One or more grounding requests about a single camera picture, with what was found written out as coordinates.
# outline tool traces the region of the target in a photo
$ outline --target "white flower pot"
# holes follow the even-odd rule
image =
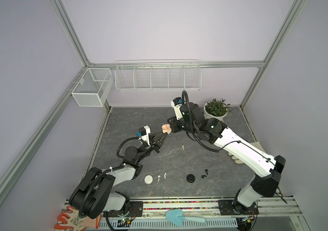
[[[204,117],[205,117],[206,119],[216,118],[217,120],[223,122],[223,118],[228,114],[228,110],[227,110],[227,112],[226,112],[225,115],[223,115],[223,116],[213,116],[213,115],[209,114],[209,113],[206,111],[205,106],[204,106]]]

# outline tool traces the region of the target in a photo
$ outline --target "black mounting plate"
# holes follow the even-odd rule
[[[221,211],[221,215],[239,215],[233,211],[233,200],[218,200],[219,210]],[[256,203],[254,202],[247,211],[243,212],[243,215],[253,215],[251,210],[254,212],[254,215],[259,214],[259,210],[257,209]]]
[[[123,217],[142,217],[142,211],[143,211],[143,202],[142,201],[130,201],[129,202],[129,208],[134,208],[137,211],[134,211],[133,209],[128,210],[128,215],[123,216]],[[121,212],[116,211],[116,210],[111,210],[107,213],[108,217],[122,217]]]

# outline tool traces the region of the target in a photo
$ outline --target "cable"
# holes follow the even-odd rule
[[[101,180],[101,178],[106,175],[106,173],[111,172],[112,170],[118,170],[118,169],[123,169],[125,168],[124,165],[112,168],[112,169],[106,169],[105,171],[101,172],[91,183],[90,187],[87,190],[87,193],[85,194],[85,197],[83,198],[82,204],[79,207],[79,211],[78,211],[78,217],[79,218],[84,218],[87,216],[87,214],[83,214],[83,210],[85,209],[85,205],[87,202],[88,197],[90,196],[93,188],[97,185],[97,182]]]
[[[104,216],[105,216],[105,219],[106,219],[106,223],[107,223],[107,225],[109,226],[109,229],[110,229],[111,231],[116,231],[116,230],[113,228],[113,226],[110,224],[110,221],[109,221],[109,219],[107,218],[107,212],[106,212],[106,211],[104,212]]]
[[[256,220],[257,220],[257,214],[256,214],[255,221],[254,221],[254,224],[253,224],[253,226],[251,227],[251,229],[254,228],[254,226],[255,226],[255,224],[256,224]]]
[[[123,159],[124,156],[119,155],[120,149],[121,149],[121,148],[123,147],[123,145],[124,145],[125,143],[127,143],[128,141],[131,141],[131,140],[138,140],[138,139],[139,139],[139,138],[136,136],[136,137],[131,137],[131,138],[128,138],[128,139],[123,140],[123,142],[119,145],[119,148],[118,148],[118,150],[117,150],[117,157],[120,158],[120,159]]]
[[[193,139],[191,136],[189,136],[189,133],[188,133],[188,132],[186,132],[186,135],[187,135],[191,140],[196,141],[196,140]]]
[[[261,155],[262,158],[266,159],[267,162],[270,162],[271,164],[273,164],[273,162],[270,161],[270,159],[266,158],[265,156],[263,156],[262,154],[260,154],[258,151],[256,151],[255,149],[253,149],[253,148],[250,147],[249,145],[247,145],[247,144],[245,144],[245,143],[242,143],[241,141],[240,141],[240,143],[243,144],[243,145],[245,145],[245,146],[247,146],[247,147],[249,147],[249,148],[251,148],[254,152],[256,152],[257,154]]]
[[[134,213],[134,217],[132,218],[132,220],[130,220],[130,222],[132,222],[135,218],[136,218],[136,215],[137,215],[137,210],[135,208],[130,208],[129,210],[133,209],[135,211]]]
[[[193,127],[193,120],[192,120],[192,112],[191,112],[191,109],[189,108],[189,99],[188,99],[188,95],[187,95],[187,92],[185,90],[182,91],[182,100],[184,99],[183,98],[183,95],[185,96],[186,98],[186,105],[187,105],[187,111],[188,111],[188,116],[189,116],[189,124],[191,125],[191,133],[194,134],[194,127]],[[194,139],[199,143],[199,145],[201,145],[203,148],[205,148],[206,150],[208,151],[212,151],[212,152],[219,152],[219,150],[217,149],[212,149],[206,145],[204,145],[203,143],[201,143],[201,141],[199,140],[199,138],[197,136],[194,135]]]
[[[237,142],[237,143],[240,143],[241,141],[232,141],[232,142],[229,142],[228,144],[226,144],[225,146],[231,144],[231,143],[234,143],[234,142]]]
[[[147,144],[147,142],[144,141],[143,139],[141,139],[141,141],[142,141],[143,146],[145,146],[145,147],[148,147],[148,146],[149,146],[149,145]]]
[[[255,214],[254,211],[252,209],[250,209],[251,213],[253,214],[253,218],[255,219]]]
[[[283,197],[281,195],[279,195],[277,192],[275,192],[275,194],[277,194],[277,196],[279,196],[279,198],[281,198],[282,201],[284,201],[286,204],[288,204],[287,201],[285,199],[283,199]]]

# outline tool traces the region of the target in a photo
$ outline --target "gray marble surface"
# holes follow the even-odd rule
[[[151,128],[151,132],[158,132],[166,120],[174,115],[172,108],[113,108],[93,166],[100,169],[118,166],[121,159],[116,157],[116,150],[123,140],[135,136],[138,128],[145,125]],[[228,113],[224,118],[224,123],[246,141],[253,142],[239,108],[233,108],[232,113]],[[130,145],[139,147],[141,143],[137,140],[127,142],[121,150],[121,155]],[[209,143],[206,145],[218,148]],[[143,169],[136,179],[122,182],[114,186],[113,190],[131,197],[234,197],[254,175],[245,164],[236,164],[226,151],[222,150],[219,153],[207,151],[197,142],[190,140],[185,132],[169,134],[160,153],[153,151],[140,164],[143,165]],[[209,174],[201,178],[201,175],[206,175],[205,169],[208,169]],[[186,180],[186,176],[190,173],[196,178],[194,183]],[[144,183],[146,175],[153,176],[152,184]]]

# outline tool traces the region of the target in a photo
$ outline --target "black corrugated cable sleeve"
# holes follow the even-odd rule
[[[191,136],[189,136],[188,132],[186,132],[186,135],[193,141],[196,141],[194,138],[192,138]]]
[[[191,110],[190,110],[190,108],[189,108],[189,100],[188,100],[188,95],[187,95],[187,92],[185,91],[185,90],[183,90],[182,91],[182,95],[185,95],[185,97],[186,97],[186,104],[187,104],[187,111],[188,111],[188,116],[189,116],[189,124],[191,125],[191,133],[193,134],[193,136],[194,136],[194,139],[203,147],[203,148],[205,148],[206,150],[208,150],[208,151],[212,151],[212,152],[219,152],[219,150],[217,150],[217,149],[212,149],[212,148],[210,148],[210,147],[208,147],[208,146],[206,146],[206,145],[204,145],[203,143],[201,143],[201,141],[199,140],[199,138],[197,137],[197,136],[195,136],[195,134],[194,134],[194,127],[193,127],[193,120],[192,120],[192,112],[191,112]]]
[[[145,147],[148,147],[148,144],[147,144],[146,141],[144,141],[143,139],[141,139],[141,141],[142,141],[142,144],[143,144]]]
[[[119,152],[120,152],[120,149],[123,147],[123,145],[125,143],[127,143],[128,141],[131,141],[131,140],[138,140],[139,138],[137,136],[135,137],[131,137],[131,138],[128,138],[128,139],[125,139],[123,140],[123,142],[119,145],[119,148],[117,150],[117,157],[120,158],[120,159],[123,159],[123,156],[119,155]]]
[[[111,231],[118,231],[118,230],[114,229],[113,226],[110,224],[110,222],[109,222],[109,220],[107,218],[107,212],[104,212],[104,216],[105,216],[105,219],[106,219],[106,223],[109,226],[109,229]],[[119,231],[128,231],[128,229],[119,229]]]
[[[118,169],[122,169],[122,168],[125,168],[124,165],[121,165],[119,167],[115,167],[113,168],[112,170],[118,170]],[[78,210],[78,217],[79,218],[84,218],[87,216],[87,214],[83,214],[83,210],[85,209],[85,205],[86,205],[86,202],[87,202],[87,199],[88,197],[90,196],[93,188],[97,185],[97,182],[99,182],[101,180],[101,178],[108,172],[112,171],[111,169],[106,169],[105,171],[102,171],[94,180],[93,182],[91,183],[90,187],[88,188],[88,191],[85,195],[85,197],[83,198],[83,201],[82,201],[82,204],[81,206],[79,207],[79,210]]]

